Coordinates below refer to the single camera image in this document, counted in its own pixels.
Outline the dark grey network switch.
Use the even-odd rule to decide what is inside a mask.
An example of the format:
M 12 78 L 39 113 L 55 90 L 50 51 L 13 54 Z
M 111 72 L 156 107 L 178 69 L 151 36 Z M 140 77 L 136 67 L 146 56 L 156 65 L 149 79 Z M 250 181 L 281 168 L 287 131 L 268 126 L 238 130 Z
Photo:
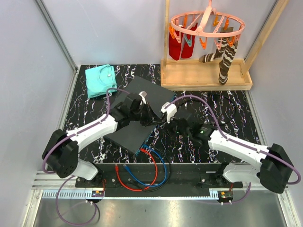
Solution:
M 175 99 L 176 94 L 156 85 L 146 79 L 139 76 L 134 79 L 125 87 L 125 91 L 130 93 L 146 92 L 146 102 L 150 104 L 153 112 L 159 117 L 162 117 L 161 107 L 166 102 L 171 102 Z M 112 143 L 126 149 L 133 154 L 139 152 L 140 147 L 144 144 L 152 134 L 155 125 L 142 126 L 140 122 L 130 122 L 128 126 L 106 135 L 104 138 L 111 141 Z

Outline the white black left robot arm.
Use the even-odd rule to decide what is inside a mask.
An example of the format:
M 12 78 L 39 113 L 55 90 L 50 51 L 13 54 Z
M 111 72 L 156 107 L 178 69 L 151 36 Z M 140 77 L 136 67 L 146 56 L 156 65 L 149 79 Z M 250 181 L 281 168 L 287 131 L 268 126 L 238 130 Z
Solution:
M 91 187 L 102 183 L 99 169 L 91 162 L 78 158 L 78 153 L 108 134 L 114 133 L 130 122 L 139 122 L 142 126 L 157 125 L 161 118 L 152 110 L 143 93 L 130 93 L 125 100 L 112 108 L 97 120 L 70 132 L 56 130 L 42 155 L 46 174 L 57 174 L 60 178 L 77 176 L 86 180 Z

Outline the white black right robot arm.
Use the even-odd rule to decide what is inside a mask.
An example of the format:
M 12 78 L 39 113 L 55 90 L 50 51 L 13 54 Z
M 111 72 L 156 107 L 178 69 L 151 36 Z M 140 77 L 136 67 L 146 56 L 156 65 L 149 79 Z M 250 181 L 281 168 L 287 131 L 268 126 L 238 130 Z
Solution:
M 264 146 L 244 141 L 210 124 L 175 117 L 165 122 L 169 133 L 189 138 L 194 144 L 237 157 L 244 164 L 224 164 L 215 175 L 219 187 L 230 183 L 259 183 L 266 189 L 283 193 L 293 172 L 293 163 L 285 149 L 278 145 Z

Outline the wooden rack with tray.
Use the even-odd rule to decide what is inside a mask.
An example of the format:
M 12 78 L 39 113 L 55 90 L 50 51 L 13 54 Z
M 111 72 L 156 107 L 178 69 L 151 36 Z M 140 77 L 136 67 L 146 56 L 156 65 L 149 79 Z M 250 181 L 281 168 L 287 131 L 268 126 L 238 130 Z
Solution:
M 249 69 L 287 4 L 287 0 L 277 0 L 275 2 L 247 57 L 245 59 L 238 58 L 232 62 L 228 73 L 229 80 L 226 85 L 220 85 L 218 81 L 219 60 L 210 63 L 199 63 L 198 59 L 175 61 L 167 58 L 169 49 L 169 1 L 167 0 L 165 3 L 164 56 L 160 64 L 161 86 L 175 91 L 250 90 L 253 83 Z

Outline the folded teal cloth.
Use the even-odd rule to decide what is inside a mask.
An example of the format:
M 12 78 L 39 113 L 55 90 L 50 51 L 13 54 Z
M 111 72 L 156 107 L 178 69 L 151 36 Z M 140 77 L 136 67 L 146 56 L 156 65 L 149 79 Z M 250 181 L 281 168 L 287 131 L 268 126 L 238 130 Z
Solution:
M 107 64 L 85 70 L 88 99 L 106 94 L 107 89 L 117 88 L 114 67 Z

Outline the brown striped sock rear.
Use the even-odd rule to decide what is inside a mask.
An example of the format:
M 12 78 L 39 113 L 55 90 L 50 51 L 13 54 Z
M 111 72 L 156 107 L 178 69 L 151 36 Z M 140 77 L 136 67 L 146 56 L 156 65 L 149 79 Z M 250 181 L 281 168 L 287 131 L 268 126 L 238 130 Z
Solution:
M 220 49 L 216 49 L 214 53 L 205 54 L 202 57 L 199 58 L 199 62 L 201 63 L 207 63 L 212 62 L 213 60 L 217 58 L 223 58 L 231 64 L 231 62 L 234 59 L 234 56 L 236 54 L 237 48 L 238 48 L 238 42 L 234 41 L 233 45 L 229 45 L 229 41 L 232 40 L 232 37 L 224 37 L 219 39 Z

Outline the brown striped sock long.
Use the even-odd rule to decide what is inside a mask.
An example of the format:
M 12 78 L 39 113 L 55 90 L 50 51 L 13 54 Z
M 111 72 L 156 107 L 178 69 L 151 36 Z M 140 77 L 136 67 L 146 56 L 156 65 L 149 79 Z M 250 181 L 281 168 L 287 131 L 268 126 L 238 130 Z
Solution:
M 234 60 L 235 54 L 237 52 L 238 42 L 234 42 L 232 46 L 226 45 L 223 51 L 222 60 L 219 63 L 219 83 L 225 85 L 228 81 L 228 71 Z

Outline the red sock right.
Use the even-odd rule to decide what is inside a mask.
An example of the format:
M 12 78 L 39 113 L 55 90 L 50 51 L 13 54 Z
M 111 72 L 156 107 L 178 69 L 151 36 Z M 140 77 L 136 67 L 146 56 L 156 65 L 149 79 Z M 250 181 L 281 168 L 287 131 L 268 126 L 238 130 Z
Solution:
M 184 36 L 184 45 L 181 53 L 182 59 L 188 59 L 192 57 L 194 45 L 195 45 L 195 36 L 194 35 L 183 35 Z

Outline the red sock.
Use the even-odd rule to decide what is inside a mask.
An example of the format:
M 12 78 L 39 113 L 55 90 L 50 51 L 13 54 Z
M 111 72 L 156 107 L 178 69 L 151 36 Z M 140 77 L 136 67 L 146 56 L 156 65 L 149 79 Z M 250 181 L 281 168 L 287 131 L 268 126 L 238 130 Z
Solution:
M 192 57 L 194 45 L 195 45 L 195 36 L 194 35 L 183 35 L 184 36 L 184 45 L 181 53 L 182 59 L 188 59 Z
M 169 35 L 169 56 L 178 61 L 180 59 L 181 43 Z

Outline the red sock left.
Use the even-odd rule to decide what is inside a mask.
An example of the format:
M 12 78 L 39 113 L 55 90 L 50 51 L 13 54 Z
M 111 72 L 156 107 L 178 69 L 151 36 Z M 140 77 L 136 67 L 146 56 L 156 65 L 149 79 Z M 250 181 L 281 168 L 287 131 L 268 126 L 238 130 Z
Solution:
M 169 35 L 169 56 L 178 61 L 180 59 L 181 43 Z

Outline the pink round clip hanger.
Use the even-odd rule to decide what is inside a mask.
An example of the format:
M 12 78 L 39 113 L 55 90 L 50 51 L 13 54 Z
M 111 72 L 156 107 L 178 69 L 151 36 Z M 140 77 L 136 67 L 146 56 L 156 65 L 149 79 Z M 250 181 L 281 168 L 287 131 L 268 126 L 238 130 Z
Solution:
M 246 24 L 242 19 L 217 11 L 211 0 L 205 10 L 173 16 L 168 23 L 172 39 L 179 44 L 184 41 L 188 47 L 192 47 L 194 38 L 198 37 L 204 50 L 207 48 L 208 39 L 214 41 L 217 50 L 221 49 L 224 38 L 228 45 L 232 46 L 240 39 L 245 28 Z

